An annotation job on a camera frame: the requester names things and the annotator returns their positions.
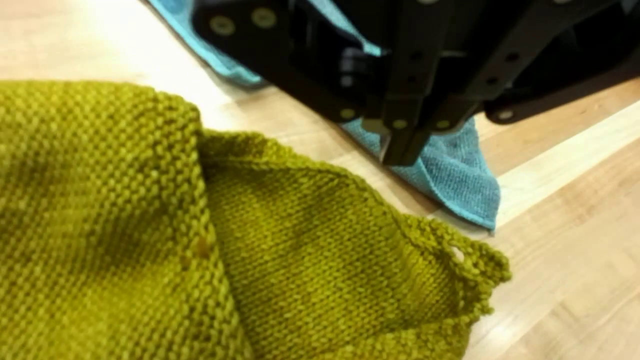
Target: knitted fabric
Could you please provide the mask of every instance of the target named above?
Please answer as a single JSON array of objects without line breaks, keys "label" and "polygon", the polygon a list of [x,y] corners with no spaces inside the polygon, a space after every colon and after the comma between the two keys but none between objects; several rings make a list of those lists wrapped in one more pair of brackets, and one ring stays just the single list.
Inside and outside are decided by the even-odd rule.
[{"label": "knitted fabric", "polygon": [[461,358],[502,255],[130,85],[0,85],[0,358]]}]

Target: green knitted fabric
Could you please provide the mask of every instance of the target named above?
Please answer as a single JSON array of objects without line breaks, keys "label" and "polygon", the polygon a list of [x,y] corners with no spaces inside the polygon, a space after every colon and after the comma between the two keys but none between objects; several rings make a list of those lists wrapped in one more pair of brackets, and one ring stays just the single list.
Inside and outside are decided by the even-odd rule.
[{"label": "green knitted fabric", "polygon": [[1,82],[0,128],[0,358],[461,358],[509,277],[150,88]]}]

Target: wooden floor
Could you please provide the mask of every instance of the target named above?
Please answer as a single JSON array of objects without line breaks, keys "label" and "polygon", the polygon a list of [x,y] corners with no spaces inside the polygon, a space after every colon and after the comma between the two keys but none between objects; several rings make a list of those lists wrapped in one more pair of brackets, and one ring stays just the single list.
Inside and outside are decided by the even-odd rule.
[{"label": "wooden floor", "polygon": [[[152,85],[198,104],[210,128],[260,130],[352,169],[405,213],[449,219],[282,92],[219,82],[136,0],[0,0],[0,78]],[[514,280],[468,358],[640,358],[640,81],[518,126],[477,126],[503,192],[497,233],[451,225],[503,251]]]}]

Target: teal cloth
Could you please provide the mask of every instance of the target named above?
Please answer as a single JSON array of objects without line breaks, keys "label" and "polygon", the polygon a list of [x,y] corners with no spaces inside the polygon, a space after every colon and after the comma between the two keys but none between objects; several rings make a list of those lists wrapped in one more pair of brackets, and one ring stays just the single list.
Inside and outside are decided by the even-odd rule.
[{"label": "teal cloth", "polygon": [[[337,11],[332,0],[309,0],[334,27],[360,41],[362,48],[379,56],[381,51],[367,42]],[[192,48],[215,74],[238,87],[260,87],[261,78],[223,53],[206,45],[190,27],[192,0],[150,0],[164,22]],[[372,155],[379,155],[379,139],[362,130],[360,121],[343,124],[360,147]],[[474,121],[448,137],[432,137],[414,167],[390,167],[393,175],[418,189],[422,194],[437,201],[457,219],[485,230],[495,228],[500,206],[500,186],[490,172],[479,147]]]}]

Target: knit stitch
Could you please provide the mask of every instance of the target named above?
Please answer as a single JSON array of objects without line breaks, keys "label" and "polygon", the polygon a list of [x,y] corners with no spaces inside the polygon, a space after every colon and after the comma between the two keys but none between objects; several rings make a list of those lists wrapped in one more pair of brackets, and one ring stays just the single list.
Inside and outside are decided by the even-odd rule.
[{"label": "knit stitch", "polygon": [[0,358],[461,358],[505,259],[132,85],[0,85]]}]

